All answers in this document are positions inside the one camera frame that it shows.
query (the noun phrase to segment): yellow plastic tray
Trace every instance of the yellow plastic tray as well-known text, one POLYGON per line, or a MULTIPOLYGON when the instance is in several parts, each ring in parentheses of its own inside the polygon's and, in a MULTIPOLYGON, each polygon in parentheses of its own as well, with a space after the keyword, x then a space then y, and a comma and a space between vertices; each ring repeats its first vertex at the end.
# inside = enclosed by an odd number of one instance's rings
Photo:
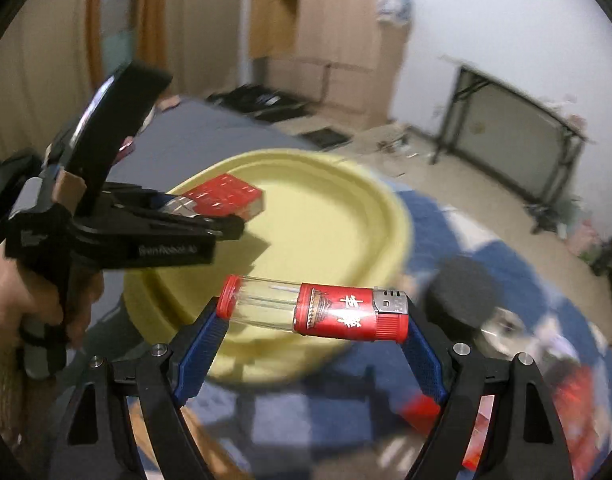
MULTIPOLYGON (((339 156, 262 150, 235 156, 171 191, 181 194, 223 173, 264 191, 266 209, 237 241, 218 244, 211 266, 127 272, 124 301, 150 343, 192 323, 228 274, 288 282, 385 286, 401 271, 412 224, 398 197, 339 156)), ((231 324, 211 367, 213 378, 292 380, 345 342, 231 324)))

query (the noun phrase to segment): white wall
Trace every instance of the white wall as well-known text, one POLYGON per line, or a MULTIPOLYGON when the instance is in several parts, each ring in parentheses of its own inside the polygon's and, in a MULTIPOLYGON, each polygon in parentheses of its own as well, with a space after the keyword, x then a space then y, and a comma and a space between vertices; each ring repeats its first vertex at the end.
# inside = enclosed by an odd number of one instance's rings
POLYGON ((415 25, 391 115, 439 130, 464 60, 588 121, 575 191, 612 234, 612 25, 595 0, 414 0, 415 25))

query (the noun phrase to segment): orange curtain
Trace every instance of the orange curtain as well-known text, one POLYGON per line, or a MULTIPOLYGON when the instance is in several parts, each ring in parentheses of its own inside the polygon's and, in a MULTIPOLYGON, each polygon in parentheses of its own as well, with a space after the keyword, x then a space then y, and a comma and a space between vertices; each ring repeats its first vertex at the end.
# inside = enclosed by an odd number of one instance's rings
POLYGON ((166 70, 166 0, 137 0, 137 41, 135 57, 166 70))
POLYGON ((86 51, 93 88, 104 82, 101 47, 101 0, 86 0, 86 51))

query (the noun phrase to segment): blue gripper pad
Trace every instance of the blue gripper pad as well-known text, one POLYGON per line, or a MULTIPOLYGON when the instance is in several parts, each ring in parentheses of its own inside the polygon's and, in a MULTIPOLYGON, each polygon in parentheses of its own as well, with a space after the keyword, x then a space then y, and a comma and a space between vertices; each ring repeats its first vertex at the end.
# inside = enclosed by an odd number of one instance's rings
POLYGON ((408 318, 408 338, 401 349, 423 394, 441 406, 448 396, 442 380, 442 365, 411 318, 408 318))
POLYGON ((188 399, 199 393, 227 330, 228 321, 213 312, 197 334, 179 365, 177 388, 173 393, 179 406, 185 405, 188 399))
POLYGON ((168 202, 177 198, 177 195, 170 195, 168 193, 159 193, 150 199, 150 208, 160 210, 168 202))

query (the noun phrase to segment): red lighter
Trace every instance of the red lighter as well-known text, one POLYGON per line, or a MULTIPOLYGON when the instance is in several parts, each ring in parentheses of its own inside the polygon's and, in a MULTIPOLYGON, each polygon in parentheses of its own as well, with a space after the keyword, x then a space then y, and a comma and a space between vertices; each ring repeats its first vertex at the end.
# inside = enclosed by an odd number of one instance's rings
POLYGON ((246 222, 264 210, 264 193, 228 173, 193 187, 168 202, 163 212, 193 217, 237 215, 246 222))
POLYGON ((243 324, 335 339, 403 343, 408 335, 406 294, 377 288, 230 276, 217 315, 243 324))

